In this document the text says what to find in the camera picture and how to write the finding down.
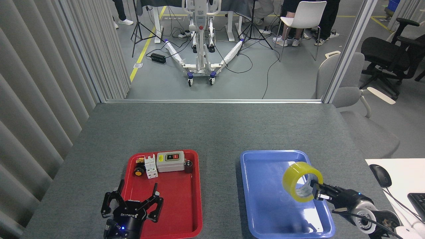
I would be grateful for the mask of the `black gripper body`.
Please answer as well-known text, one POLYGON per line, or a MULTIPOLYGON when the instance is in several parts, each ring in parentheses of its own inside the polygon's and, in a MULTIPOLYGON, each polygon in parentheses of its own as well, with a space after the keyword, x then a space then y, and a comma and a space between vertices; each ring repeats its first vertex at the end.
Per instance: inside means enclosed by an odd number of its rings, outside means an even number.
POLYGON ((330 202, 335 209, 347 208, 349 213, 352 213, 356 208, 374 210, 372 199, 352 189, 337 188, 335 192, 330 193, 330 197, 330 202))
POLYGON ((116 203, 104 230, 105 239, 139 239, 147 212, 140 201, 116 203))

